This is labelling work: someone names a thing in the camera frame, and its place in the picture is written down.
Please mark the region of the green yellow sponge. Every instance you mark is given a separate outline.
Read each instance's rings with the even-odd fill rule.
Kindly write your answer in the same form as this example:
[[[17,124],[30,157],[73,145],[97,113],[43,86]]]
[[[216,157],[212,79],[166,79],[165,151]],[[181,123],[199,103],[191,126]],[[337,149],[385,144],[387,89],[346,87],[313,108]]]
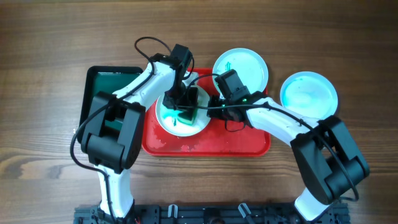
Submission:
[[[192,126],[195,122],[195,118],[197,116],[197,110],[189,109],[187,111],[183,111],[177,115],[177,120],[185,125]]]

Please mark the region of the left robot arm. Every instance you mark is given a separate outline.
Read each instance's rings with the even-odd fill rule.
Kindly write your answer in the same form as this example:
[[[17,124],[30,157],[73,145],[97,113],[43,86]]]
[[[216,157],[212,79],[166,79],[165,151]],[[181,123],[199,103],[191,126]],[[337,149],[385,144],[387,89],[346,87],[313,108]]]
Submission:
[[[183,83],[193,55],[175,45],[169,55],[155,54],[147,68],[124,88],[99,91],[73,141],[88,155],[87,167],[100,177],[102,201],[97,219],[106,223],[134,221],[129,170],[141,150],[146,111],[163,96],[172,110],[190,109],[189,88]]]

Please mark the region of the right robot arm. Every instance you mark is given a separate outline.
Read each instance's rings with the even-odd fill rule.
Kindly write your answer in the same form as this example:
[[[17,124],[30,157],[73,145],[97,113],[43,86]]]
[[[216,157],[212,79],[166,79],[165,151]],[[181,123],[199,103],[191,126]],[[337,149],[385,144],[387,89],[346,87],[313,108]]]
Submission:
[[[211,99],[208,116],[242,122],[292,148],[305,184],[294,207],[304,220],[319,219],[348,190],[359,199],[356,185],[369,176],[370,168],[342,120],[335,115],[305,117],[260,91],[250,93],[235,70],[216,75],[215,82],[223,99]]]

